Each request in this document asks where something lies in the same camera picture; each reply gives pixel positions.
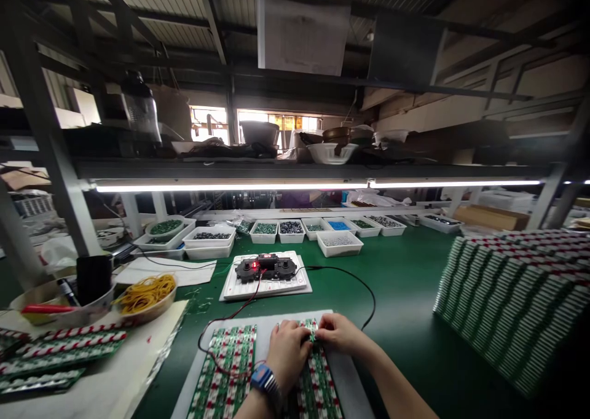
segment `green workbench surface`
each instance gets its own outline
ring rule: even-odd
[[[377,310],[365,332],[392,358],[414,388],[443,418],[529,417],[533,407],[444,321],[433,315],[438,283],[453,236],[426,227],[408,227],[400,237],[364,238],[359,256],[326,258],[316,241],[257,245],[235,242],[234,256],[295,250],[305,265],[333,265],[357,274],[375,293]],[[219,302],[226,265],[218,265],[208,284],[179,289],[176,298],[193,299],[170,355],[146,393],[135,418],[170,417],[197,352],[197,338],[207,322],[231,315],[242,302]],[[368,291],[337,270],[308,272],[313,293],[259,299],[239,318],[329,309],[360,326],[371,312]],[[357,363],[376,413],[387,417],[377,387]]]

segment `light fixture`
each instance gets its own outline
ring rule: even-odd
[[[444,181],[444,182],[369,182],[372,189],[415,189],[421,187],[535,186],[541,181]]]
[[[212,192],[224,190],[347,190],[365,189],[366,182],[328,182],[325,184],[183,184],[183,185],[152,185],[139,186],[97,186],[101,193],[125,192]]]

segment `paper sheet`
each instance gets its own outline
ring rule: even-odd
[[[216,260],[200,264],[166,258],[157,258],[157,261],[160,264],[151,262],[144,257],[137,258],[115,277],[115,282],[117,284],[131,285],[150,276],[173,273],[179,287],[198,285],[211,281],[211,276],[213,276],[217,265]],[[188,270],[183,267],[193,267],[195,270]]]
[[[2,419],[123,419],[131,417],[138,405],[143,384],[149,375],[168,336],[183,314],[187,301],[179,301],[150,323],[133,329],[125,343],[109,359],[94,363],[66,393],[39,396],[0,405]],[[0,326],[14,328],[21,316],[10,312],[0,318]],[[96,324],[110,324],[120,319],[108,313]],[[31,328],[23,331],[46,331],[51,328]]]

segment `cardboard box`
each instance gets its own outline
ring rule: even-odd
[[[495,230],[524,230],[529,222],[529,215],[479,205],[460,206],[452,217]]]
[[[574,203],[574,205],[590,208],[590,198],[576,198],[576,202]]]

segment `blue watch strap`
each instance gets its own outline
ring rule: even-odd
[[[283,407],[283,396],[272,370],[265,364],[260,365],[252,375],[250,385],[266,395],[275,415],[279,417]]]

